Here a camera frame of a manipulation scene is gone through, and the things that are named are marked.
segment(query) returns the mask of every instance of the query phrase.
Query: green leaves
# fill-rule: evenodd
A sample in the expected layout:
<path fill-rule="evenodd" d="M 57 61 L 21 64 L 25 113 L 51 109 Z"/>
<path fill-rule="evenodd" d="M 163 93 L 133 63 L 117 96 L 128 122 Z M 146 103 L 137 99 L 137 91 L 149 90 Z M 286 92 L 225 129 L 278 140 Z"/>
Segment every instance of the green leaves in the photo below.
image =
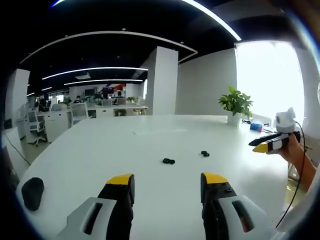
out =
<path fill-rule="evenodd" d="M 219 104 L 223 106 L 223 109 L 232 112 L 233 115 L 240 113 L 252 117 L 250 107 L 253 105 L 253 101 L 250 100 L 251 97 L 235 90 L 232 86 L 229 86 L 229 91 L 229 95 L 223 94 L 219 98 Z"/>

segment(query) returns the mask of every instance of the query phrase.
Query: black computer mouse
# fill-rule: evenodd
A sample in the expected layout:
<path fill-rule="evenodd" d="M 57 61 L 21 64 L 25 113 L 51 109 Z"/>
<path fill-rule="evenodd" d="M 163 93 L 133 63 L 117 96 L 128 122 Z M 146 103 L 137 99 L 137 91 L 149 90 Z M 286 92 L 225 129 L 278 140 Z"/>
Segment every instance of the black computer mouse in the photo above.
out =
<path fill-rule="evenodd" d="M 38 210 L 44 189 L 44 182 L 38 177 L 33 177 L 24 183 L 21 193 L 24 205 L 28 210 L 33 212 Z"/>

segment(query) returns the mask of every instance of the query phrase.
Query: black ceiling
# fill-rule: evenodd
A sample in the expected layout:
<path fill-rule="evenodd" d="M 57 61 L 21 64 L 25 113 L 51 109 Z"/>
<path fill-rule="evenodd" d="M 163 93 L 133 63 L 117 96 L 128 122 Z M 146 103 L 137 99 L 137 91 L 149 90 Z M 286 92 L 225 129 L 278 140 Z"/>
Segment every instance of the black ceiling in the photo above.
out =
<path fill-rule="evenodd" d="M 142 36 L 95 34 L 60 41 L 19 64 L 30 53 L 66 36 L 95 31 L 121 31 L 126 28 L 126 31 L 130 32 L 184 42 L 185 46 L 198 51 L 192 58 L 232 48 L 236 41 L 221 26 L 211 27 L 205 32 L 197 31 L 197 27 L 203 25 L 192 25 L 190 29 L 190 24 L 205 14 L 182 0 L 65 0 L 55 7 L 50 7 L 54 1 L 17 3 L 17 23 L 14 27 L 5 27 L 7 34 L 13 39 L 7 43 L 7 46 L 11 47 L 7 49 L 10 58 L 8 63 L 30 71 L 28 93 L 40 93 L 41 89 L 47 87 L 53 87 L 53 90 L 61 89 L 64 83 L 76 82 L 75 76 L 86 72 L 90 72 L 93 80 L 131 79 L 135 70 L 118 69 L 69 73 L 42 80 L 46 76 L 82 68 L 139 68 L 157 46 L 179 51 L 180 60 L 192 53 L 177 45 Z M 221 4 L 231 1 L 197 2 L 214 12 Z M 206 23 L 202 24 L 214 21 L 209 16 L 205 17 Z M 243 40 L 296 39 L 288 21 L 281 15 L 241 18 L 228 24 Z M 137 78 L 146 79 L 146 74 Z"/>

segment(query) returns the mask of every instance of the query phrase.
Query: white cabinet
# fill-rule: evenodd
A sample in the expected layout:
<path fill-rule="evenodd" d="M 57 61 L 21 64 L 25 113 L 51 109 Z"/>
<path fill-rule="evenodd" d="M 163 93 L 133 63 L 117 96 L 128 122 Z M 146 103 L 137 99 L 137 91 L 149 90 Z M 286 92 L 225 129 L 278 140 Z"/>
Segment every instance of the white cabinet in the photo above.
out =
<path fill-rule="evenodd" d="M 53 111 L 44 116 L 45 131 L 49 143 L 68 130 L 69 114 L 66 111 Z"/>
<path fill-rule="evenodd" d="M 113 108 L 97 108 L 95 110 L 96 118 L 102 117 L 113 117 L 114 116 L 114 109 Z"/>

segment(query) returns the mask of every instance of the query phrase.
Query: bright window light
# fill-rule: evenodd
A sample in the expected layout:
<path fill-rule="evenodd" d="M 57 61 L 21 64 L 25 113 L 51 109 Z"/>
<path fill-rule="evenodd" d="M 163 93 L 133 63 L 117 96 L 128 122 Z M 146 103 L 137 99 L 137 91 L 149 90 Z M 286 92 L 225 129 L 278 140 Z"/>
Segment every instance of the bright window light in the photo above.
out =
<path fill-rule="evenodd" d="M 65 0 L 58 0 L 58 1 L 56 1 L 54 4 L 52 4 L 51 7 L 53 8 L 54 6 L 62 3 L 63 1 L 65 1 Z"/>
<path fill-rule="evenodd" d="M 202 6 L 200 3 L 194 1 L 194 0 L 182 0 L 183 2 L 190 4 L 194 6 L 195 8 L 199 9 L 203 13 L 207 14 L 209 17 L 213 18 L 214 20 L 217 21 L 218 24 L 220 24 L 222 27 L 225 28 L 234 38 L 238 41 L 241 41 L 241 37 L 225 22 L 223 21 L 219 16 L 214 14 L 212 11 L 210 11 L 208 8 L 205 6 Z"/>
<path fill-rule="evenodd" d="M 124 66 L 102 66 L 102 67 L 92 67 L 92 68 L 84 68 L 84 69 L 78 69 L 78 70 L 72 70 L 72 71 L 65 71 L 61 73 L 57 73 L 51 76 L 46 76 L 42 78 L 42 80 L 49 79 L 55 76 L 59 76 L 62 74 L 69 74 L 69 73 L 75 73 L 75 72 L 80 72 L 80 71 L 88 71 L 88 70 L 98 70 L 98 69 L 126 69 L 126 70 L 142 70 L 142 71 L 148 71 L 147 68 L 139 68 L 139 67 L 124 67 Z"/>
<path fill-rule="evenodd" d="M 44 88 L 44 89 L 42 89 L 41 91 L 45 91 L 45 90 L 49 90 L 49 89 L 52 89 L 52 86 L 51 86 L 51 87 Z"/>
<path fill-rule="evenodd" d="M 274 119 L 290 107 L 303 122 L 305 95 L 299 60 L 289 42 L 236 44 L 237 89 L 251 96 L 252 112 Z"/>
<path fill-rule="evenodd" d="M 92 83 L 92 82 L 143 82 L 143 80 L 135 80 L 135 79 L 104 79 L 104 80 L 89 80 L 89 81 L 76 81 L 65 83 L 64 85 L 71 85 L 71 84 L 83 84 L 83 83 Z"/>
<path fill-rule="evenodd" d="M 148 90 L 148 79 L 146 79 L 144 81 L 144 85 L 143 85 L 143 99 L 146 99 L 147 96 L 147 90 Z"/>

